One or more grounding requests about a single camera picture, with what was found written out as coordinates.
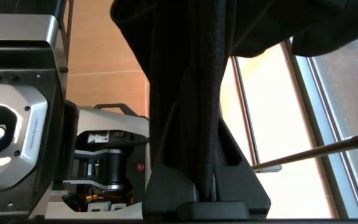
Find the red button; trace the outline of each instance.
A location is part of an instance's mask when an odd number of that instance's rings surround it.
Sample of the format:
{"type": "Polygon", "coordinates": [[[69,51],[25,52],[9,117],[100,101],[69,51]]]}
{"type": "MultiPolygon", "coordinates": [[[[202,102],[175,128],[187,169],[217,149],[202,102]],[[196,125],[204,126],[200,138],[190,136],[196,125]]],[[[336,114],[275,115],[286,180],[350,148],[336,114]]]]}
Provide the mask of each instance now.
{"type": "Polygon", "coordinates": [[[144,165],[143,164],[137,164],[136,165],[136,169],[137,169],[137,171],[143,171],[144,170],[144,165]]]}

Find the black fabric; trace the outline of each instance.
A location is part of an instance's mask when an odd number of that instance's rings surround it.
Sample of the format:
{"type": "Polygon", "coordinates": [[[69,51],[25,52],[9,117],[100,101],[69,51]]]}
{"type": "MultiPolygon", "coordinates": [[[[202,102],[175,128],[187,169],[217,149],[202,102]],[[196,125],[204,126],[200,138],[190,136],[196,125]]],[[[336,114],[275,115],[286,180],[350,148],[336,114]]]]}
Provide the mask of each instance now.
{"type": "Polygon", "coordinates": [[[255,57],[292,36],[292,51],[307,56],[358,38],[358,0],[115,0],[111,17],[150,82],[152,160],[158,150],[175,157],[201,201],[210,197],[228,57],[255,57]],[[175,139],[160,148],[164,133],[175,139]]]}

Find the tile floor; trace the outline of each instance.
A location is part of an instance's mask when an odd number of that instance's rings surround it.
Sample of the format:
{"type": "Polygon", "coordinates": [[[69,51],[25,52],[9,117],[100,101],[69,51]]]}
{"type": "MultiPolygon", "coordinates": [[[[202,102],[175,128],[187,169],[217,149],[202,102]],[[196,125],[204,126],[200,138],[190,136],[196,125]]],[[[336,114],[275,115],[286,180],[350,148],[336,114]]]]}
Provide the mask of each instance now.
{"type": "MultiPolygon", "coordinates": [[[[125,103],[139,115],[148,116],[149,84],[119,29],[110,19],[112,1],[74,1],[67,98],[78,105],[88,106],[125,103]]],[[[249,158],[244,115],[235,86],[233,69],[227,66],[221,92],[222,111],[234,137],[249,158]]],[[[303,138],[305,149],[305,143],[307,145],[309,142],[305,136],[303,138]]],[[[264,160],[286,153],[264,150],[264,160]]],[[[321,186],[322,180],[315,162],[284,168],[281,174],[259,175],[273,201],[270,218],[328,218],[334,215],[330,211],[329,194],[321,186]],[[300,167],[311,177],[297,172],[300,167]],[[305,188],[305,183],[315,182],[316,190],[305,188]]]]}

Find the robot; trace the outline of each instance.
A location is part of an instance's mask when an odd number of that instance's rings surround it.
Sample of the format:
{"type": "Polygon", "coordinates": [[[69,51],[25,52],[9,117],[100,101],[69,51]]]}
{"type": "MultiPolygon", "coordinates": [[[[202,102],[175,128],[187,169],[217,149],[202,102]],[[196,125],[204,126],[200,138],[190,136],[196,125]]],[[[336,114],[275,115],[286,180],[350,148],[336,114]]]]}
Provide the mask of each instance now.
{"type": "Polygon", "coordinates": [[[270,199],[255,171],[358,147],[348,141],[257,167],[236,146],[218,149],[235,159],[217,163],[215,196],[199,202],[195,184],[164,163],[163,152],[152,172],[147,118],[124,104],[92,108],[66,100],[66,1],[13,2],[0,7],[0,223],[260,220],[270,199]]]}

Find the white label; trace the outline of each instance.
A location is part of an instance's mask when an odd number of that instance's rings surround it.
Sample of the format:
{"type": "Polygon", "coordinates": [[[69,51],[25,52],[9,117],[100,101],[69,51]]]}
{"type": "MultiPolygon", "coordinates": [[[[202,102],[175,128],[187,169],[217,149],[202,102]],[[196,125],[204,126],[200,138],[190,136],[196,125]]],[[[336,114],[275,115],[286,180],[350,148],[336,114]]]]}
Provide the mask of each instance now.
{"type": "Polygon", "coordinates": [[[107,143],[109,142],[109,131],[106,134],[89,134],[88,143],[107,143]]]}
{"type": "Polygon", "coordinates": [[[88,164],[88,176],[92,175],[92,164],[88,164]]]}

